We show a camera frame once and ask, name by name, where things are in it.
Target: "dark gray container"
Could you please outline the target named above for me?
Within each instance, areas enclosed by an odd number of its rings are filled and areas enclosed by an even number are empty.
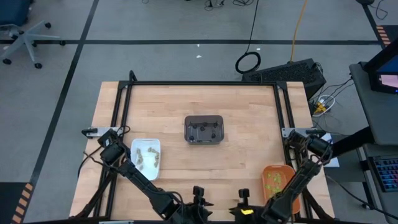
[[[185,118],[184,137],[190,144],[219,144],[224,139],[224,120],[220,115]]]

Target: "orange and black tape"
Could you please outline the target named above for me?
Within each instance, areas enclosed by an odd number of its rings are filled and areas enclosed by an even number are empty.
[[[29,205],[30,199],[32,198],[32,193],[33,193],[33,185],[27,183],[21,192],[21,197],[15,209],[15,214],[12,216],[11,223],[20,224],[24,221],[27,207]]]
[[[388,38],[386,31],[384,30],[383,26],[376,26],[377,31],[379,32],[380,38],[383,41],[385,46],[391,44],[390,38]]]

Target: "chair wheel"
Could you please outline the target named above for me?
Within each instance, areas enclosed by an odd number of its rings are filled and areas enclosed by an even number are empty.
[[[5,63],[6,65],[11,64],[11,60],[9,60],[8,58],[3,59],[2,62]]]
[[[35,68],[41,69],[43,65],[41,63],[35,63]]]

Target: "black metal frame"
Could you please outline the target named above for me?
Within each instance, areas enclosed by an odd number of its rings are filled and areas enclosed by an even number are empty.
[[[137,81],[137,78],[135,76],[135,74],[130,71],[130,79],[129,81],[119,81],[119,85],[118,85],[118,91],[116,93],[116,100],[115,100],[115,104],[114,104],[114,109],[113,109],[113,115],[112,115],[112,120],[111,120],[111,126],[116,126],[116,120],[118,117],[118,113],[119,113],[119,107],[120,107],[120,101],[121,101],[121,96],[122,96],[122,92],[123,89],[125,89],[125,87],[127,87],[126,90],[126,98],[124,101],[124,108],[123,108],[123,115],[122,115],[122,120],[121,120],[121,126],[126,125],[127,122],[127,112],[129,109],[129,103],[130,103],[130,97],[131,97],[131,90],[132,90],[132,86],[133,85],[230,85],[230,86],[272,86],[274,89],[274,97],[275,97],[275,105],[276,105],[276,109],[277,109],[277,114],[278,114],[278,120],[279,120],[279,128],[280,128],[280,136],[281,136],[281,140],[282,140],[282,145],[284,148],[284,155],[285,155],[285,163],[289,166],[292,166],[292,158],[290,157],[289,154],[289,148],[285,147],[283,144],[284,138],[282,135],[282,128],[285,127],[285,123],[284,123],[284,115],[282,112],[282,106],[280,103],[280,98],[279,98],[279,91],[278,89],[281,88],[284,94],[284,101],[285,101],[285,106],[286,106],[286,111],[287,111],[287,118],[289,120],[289,126],[290,128],[294,128],[294,118],[293,118],[293,112],[292,112],[292,108],[290,105],[290,99],[289,99],[289,94],[287,92],[287,85],[286,82],[261,82],[261,83],[253,83],[253,82],[196,82],[196,81]],[[299,155],[298,153],[296,153],[295,155],[295,159],[297,164],[300,164],[301,162],[301,155]],[[99,185],[101,185],[104,181],[104,179],[106,178],[107,172],[104,169],[104,167],[102,168],[101,171],[101,177],[99,180]],[[106,204],[106,213],[105,213],[105,217],[107,218],[111,218],[111,213],[112,213],[112,207],[113,207],[113,200],[114,200],[114,193],[115,193],[115,189],[116,189],[116,180],[117,177],[115,177],[112,181],[111,181],[111,186],[109,188],[109,195],[108,195],[108,201]],[[100,215],[100,209],[101,209],[101,202],[102,202],[102,197],[98,200],[95,209],[94,209],[94,217],[98,217]],[[304,202],[304,207],[305,207],[305,212],[307,215],[307,218],[309,219],[313,219],[312,216],[312,210],[310,208],[310,205],[308,203],[308,201],[303,198],[303,202]],[[301,219],[300,216],[300,212],[294,215],[296,220]],[[146,222],[146,223],[156,223],[157,221],[135,221],[135,222]],[[229,223],[226,221],[216,221],[216,222],[212,222],[212,223]]]

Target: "clear plastic container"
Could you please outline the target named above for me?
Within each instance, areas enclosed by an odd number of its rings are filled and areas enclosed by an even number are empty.
[[[139,161],[138,149],[141,153],[142,161]],[[131,143],[131,161],[148,180],[157,179],[160,167],[160,141],[158,139],[133,140]]]

